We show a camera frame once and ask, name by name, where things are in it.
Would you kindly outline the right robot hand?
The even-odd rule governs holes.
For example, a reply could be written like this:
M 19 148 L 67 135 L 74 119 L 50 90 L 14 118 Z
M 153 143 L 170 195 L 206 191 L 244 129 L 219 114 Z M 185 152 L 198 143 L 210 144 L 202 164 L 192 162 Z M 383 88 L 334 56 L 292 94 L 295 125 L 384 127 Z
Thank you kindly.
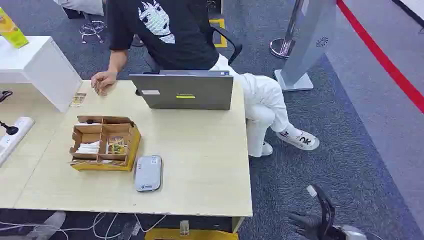
M 295 231 L 308 240 L 319 240 L 319 231 L 322 219 L 313 214 L 289 212 L 290 224 L 295 227 Z

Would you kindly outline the person's right hand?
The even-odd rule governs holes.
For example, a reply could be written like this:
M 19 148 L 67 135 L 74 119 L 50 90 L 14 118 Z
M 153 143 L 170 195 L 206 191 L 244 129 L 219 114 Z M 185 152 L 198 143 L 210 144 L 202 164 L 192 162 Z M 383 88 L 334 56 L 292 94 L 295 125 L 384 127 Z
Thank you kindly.
M 101 71 L 91 77 L 91 87 L 98 96 L 106 96 L 108 89 L 117 81 L 117 72 Z

